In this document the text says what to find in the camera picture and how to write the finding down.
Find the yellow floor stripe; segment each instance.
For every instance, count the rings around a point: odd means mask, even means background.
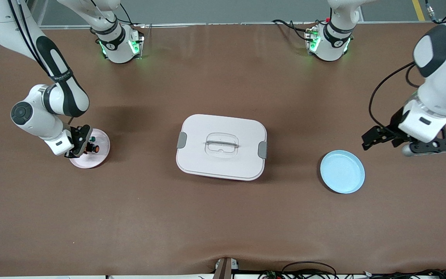
[[[419,4],[418,0],[412,0],[412,5],[414,5],[414,10],[416,11],[417,19],[419,21],[425,21],[423,10],[421,9],[421,5]]]

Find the light blue round plate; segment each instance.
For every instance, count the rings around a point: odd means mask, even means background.
[[[335,150],[321,161],[322,180],[330,189],[340,194],[354,193],[364,183],[364,166],[352,153]]]

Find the white round plate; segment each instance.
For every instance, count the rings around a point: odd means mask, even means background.
[[[361,188],[365,178],[361,161],[345,150],[326,154],[321,161],[320,173],[324,183],[340,194],[354,193]]]
[[[81,157],[70,159],[74,166],[82,169],[94,168],[108,157],[110,153],[110,138],[108,138],[108,135],[100,129],[92,129],[91,136],[96,138],[94,145],[99,146],[99,152],[88,152],[87,154],[82,154]]]

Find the brown tabletop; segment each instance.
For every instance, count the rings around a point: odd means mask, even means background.
[[[272,25],[152,29],[144,58],[124,65],[104,60],[88,30],[46,31],[90,97],[72,124],[111,139],[108,161],[89,170],[11,122],[13,104],[50,81],[0,46],[0,276],[210,272],[223,256],[241,269],[302,260],[343,273],[446,268],[446,154],[361,148],[374,125],[371,92],[411,61],[432,26],[359,25],[337,62],[308,56],[293,30]],[[375,115],[388,123],[412,92],[398,74],[375,98]],[[262,122],[262,176],[179,170],[178,133],[197,113]],[[317,176],[337,149],[366,169],[354,194],[332,193]]]

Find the white robotic arm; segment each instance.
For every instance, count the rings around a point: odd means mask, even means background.
[[[363,135],[365,150],[386,141],[395,147],[408,141],[402,148],[406,156],[446,152],[446,23],[419,40],[413,57],[425,82],[393,115],[388,130],[375,126]],[[440,131],[443,137],[437,138]]]
[[[42,138],[55,155],[79,157],[88,146],[92,129],[88,125],[70,128],[56,115],[81,116],[89,108],[89,98],[60,50],[21,2],[0,0],[0,44],[37,61],[55,83],[32,87],[28,96],[12,108],[11,119],[24,131]]]
[[[57,0],[81,16],[99,38],[104,55],[115,63],[139,57],[144,34],[118,22],[113,13],[120,0]]]
[[[312,42],[308,42],[308,50],[325,61],[339,59],[347,50],[350,35],[359,22],[358,7],[376,0],[328,0],[331,7],[329,22],[320,22],[313,30],[317,34],[308,34]]]

